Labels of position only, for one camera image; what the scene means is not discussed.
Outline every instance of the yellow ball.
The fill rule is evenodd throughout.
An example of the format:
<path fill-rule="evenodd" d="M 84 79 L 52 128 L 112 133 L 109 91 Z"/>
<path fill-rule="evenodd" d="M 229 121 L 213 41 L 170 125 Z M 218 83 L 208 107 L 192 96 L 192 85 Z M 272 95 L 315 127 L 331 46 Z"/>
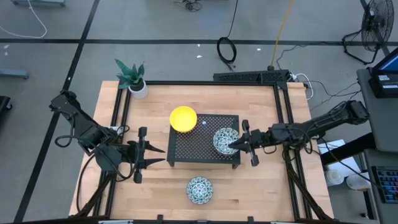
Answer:
<path fill-rule="evenodd" d="M 187 133 L 197 125 L 198 116 L 189 106 L 179 106 L 170 114 L 170 124 L 174 130 Z"/>

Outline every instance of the computer screen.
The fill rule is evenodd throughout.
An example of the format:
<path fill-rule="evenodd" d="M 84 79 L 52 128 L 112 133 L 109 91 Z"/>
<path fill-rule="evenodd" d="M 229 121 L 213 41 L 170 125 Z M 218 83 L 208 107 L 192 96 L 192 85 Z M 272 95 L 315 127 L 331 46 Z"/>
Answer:
<path fill-rule="evenodd" d="M 387 57 L 381 60 L 374 68 L 375 70 L 398 74 L 398 48 L 387 55 Z"/>
<path fill-rule="evenodd" d="M 390 59 L 384 65 L 381 65 L 380 70 L 398 71 L 398 55 Z"/>

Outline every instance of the green plant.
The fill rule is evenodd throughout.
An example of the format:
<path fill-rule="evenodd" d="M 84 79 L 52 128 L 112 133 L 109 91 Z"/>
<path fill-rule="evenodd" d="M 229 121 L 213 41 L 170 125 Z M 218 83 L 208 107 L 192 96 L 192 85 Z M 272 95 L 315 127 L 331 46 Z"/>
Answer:
<path fill-rule="evenodd" d="M 132 68 L 127 67 L 123 62 L 118 59 L 115 59 L 116 64 L 122 71 L 122 73 L 118 73 L 116 76 L 121 81 L 121 85 L 119 85 L 120 89 L 128 88 L 130 85 L 137 85 L 141 78 L 144 76 L 144 64 L 140 65 L 137 70 L 136 65 L 134 64 Z"/>

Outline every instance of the wooden table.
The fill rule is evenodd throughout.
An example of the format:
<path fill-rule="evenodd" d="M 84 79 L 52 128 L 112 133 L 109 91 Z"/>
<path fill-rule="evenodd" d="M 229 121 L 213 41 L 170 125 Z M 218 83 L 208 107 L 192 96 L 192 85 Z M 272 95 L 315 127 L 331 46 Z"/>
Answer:
<path fill-rule="evenodd" d="M 94 119 L 103 126 L 109 126 L 111 122 L 117 86 L 117 82 L 102 84 Z M 310 119 L 302 83 L 288 83 L 288 86 L 295 122 Z M 280 100 L 286 122 L 281 91 Z M 146 126 L 146 139 L 153 146 L 166 151 L 170 131 L 169 115 L 174 108 L 182 105 L 191 106 L 197 113 L 239 115 L 239 122 L 248 119 L 251 129 L 267 131 L 272 124 L 278 123 L 272 87 L 150 85 L 146 98 L 131 98 L 126 123 L 131 130 L 126 133 L 124 143 L 127 140 L 137 140 L 138 128 Z M 132 179 L 116 183 L 111 218 L 154 220 L 158 214 L 163 214 L 165 220 L 245 221 L 248 216 L 253 216 L 255 221 L 294 221 L 282 147 L 278 146 L 276 153 L 270 155 L 258 149 L 257 155 L 260 164 L 252 167 L 250 156 L 241 152 L 241 165 L 236 170 L 227 164 L 178 162 L 175 167 L 170 167 L 166 161 L 156 163 L 142 171 L 142 184 L 135 184 Z M 315 153 L 307 154 L 304 150 L 301 155 L 308 191 L 325 213 L 333 217 L 319 156 Z M 145 157 L 166 158 L 167 153 L 146 151 Z M 87 159 L 84 156 L 82 166 Z M 128 174 L 129 164 L 122 164 L 119 168 L 123 174 Z M 100 172 L 96 162 L 89 164 L 82 180 L 80 206 L 96 190 Z M 214 196 L 207 204 L 195 205 L 186 196 L 185 187 L 196 176 L 207 177 L 213 183 Z M 101 205 L 102 214 L 107 194 L 106 190 Z M 298 190 L 297 199 L 301 217 L 305 218 L 302 196 Z M 74 197 L 70 214 L 75 213 Z"/>

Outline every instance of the concrete floor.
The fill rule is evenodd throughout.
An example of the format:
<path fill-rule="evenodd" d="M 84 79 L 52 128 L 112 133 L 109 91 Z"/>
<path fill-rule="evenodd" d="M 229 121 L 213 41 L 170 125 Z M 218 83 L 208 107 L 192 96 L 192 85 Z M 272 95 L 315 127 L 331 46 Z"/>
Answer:
<path fill-rule="evenodd" d="M 67 6 L 34 6 L 47 26 L 48 39 L 79 39 L 94 0 L 67 0 Z M 206 0 L 199 12 L 176 7 L 173 0 L 101 0 L 88 34 L 89 39 L 218 39 L 225 36 L 233 15 L 233 0 Z M 275 40 L 288 0 L 240 1 L 230 39 Z M 359 0 L 301 0 L 294 4 L 282 40 L 340 41 L 360 28 L 363 10 Z M 0 2 L 0 26 L 24 35 L 40 35 L 42 28 L 27 7 Z M 0 67 L 30 72 L 30 79 L 0 78 L 0 95 L 12 98 L 14 109 L 0 129 L 0 223 L 14 219 L 32 172 L 52 113 L 48 105 L 62 88 L 77 44 L 2 44 L 12 38 L 0 30 Z M 398 40 L 394 29 L 390 41 Z M 277 57 L 290 45 L 281 45 Z M 273 45 L 237 45 L 236 71 L 265 70 Z M 360 57 L 371 58 L 363 47 L 350 47 Z M 116 80 L 114 58 L 146 65 L 147 80 L 212 80 L 214 73 L 229 72 L 211 44 L 116 45 L 86 44 L 70 90 L 83 109 L 94 113 L 103 80 Z M 280 60 L 282 68 L 305 73 L 336 93 L 356 81 L 356 70 L 365 66 L 343 53 L 340 46 L 297 47 Z M 326 100 L 323 88 L 314 83 L 310 108 Z M 352 86 L 345 93 L 358 90 Z M 318 116 L 342 100 L 332 98 L 312 111 Z M 362 100 L 361 94 L 354 97 Z M 64 119 L 54 136 L 68 132 Z M 327 132 L 329 140 L 353 140 L 370 131 L 369 124 L 344 125 Z M 66 217 L 80 169 L 83 152 L 76 144 L 60 149 L 50 145 L 25 220 Z M 361 192 L 344 185 L 330 188 L 335 217 L 346 222 L 377 223 L 359 216 L 366 207 Z"/>

